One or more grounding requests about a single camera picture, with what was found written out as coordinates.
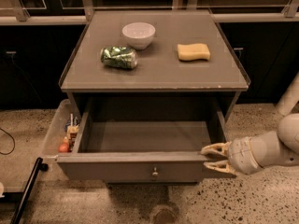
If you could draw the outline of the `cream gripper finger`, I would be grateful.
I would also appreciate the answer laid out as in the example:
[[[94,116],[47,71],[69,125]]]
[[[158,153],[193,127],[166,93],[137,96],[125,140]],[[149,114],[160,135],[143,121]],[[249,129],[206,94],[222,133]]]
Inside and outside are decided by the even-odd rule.
[[[203,147],[200,153],[202,155],[220,155],[223,157],[227,157],[230,145],[231,142],[211,144]]]
[[[231,165],[231,163],[228,160],[215,161],[215,162],[206,161],[204,163],[204,166],[207,169],[210,169],[213,171],[217,171],[217,172],[221,172],[221,173],[225,173],[225,174],[231,174],[231,175],[236,174],[235,168]]]

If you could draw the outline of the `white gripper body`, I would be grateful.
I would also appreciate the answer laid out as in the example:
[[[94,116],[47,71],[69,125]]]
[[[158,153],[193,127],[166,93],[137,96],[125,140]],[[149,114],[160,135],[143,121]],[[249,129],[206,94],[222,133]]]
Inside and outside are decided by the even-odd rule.
[[[264,141],[261,137],[235,139],[228,147],[227,155],[231,166],[239,173],[251,175],[262,171],[258,158],[264,154]]]

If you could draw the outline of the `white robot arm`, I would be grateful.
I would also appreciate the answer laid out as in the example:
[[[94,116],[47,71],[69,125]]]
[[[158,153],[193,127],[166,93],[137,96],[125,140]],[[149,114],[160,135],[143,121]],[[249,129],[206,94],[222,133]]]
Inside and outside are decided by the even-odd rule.
[[[299,73],[276,105],[283,115],[278,128],[262,135],[203,147],[202,155],[225,157],[223,161],[205,162],[205,167],[233,175],[251,175],[270,166],[299,165],[299,113],[291,113],[298,102]]]

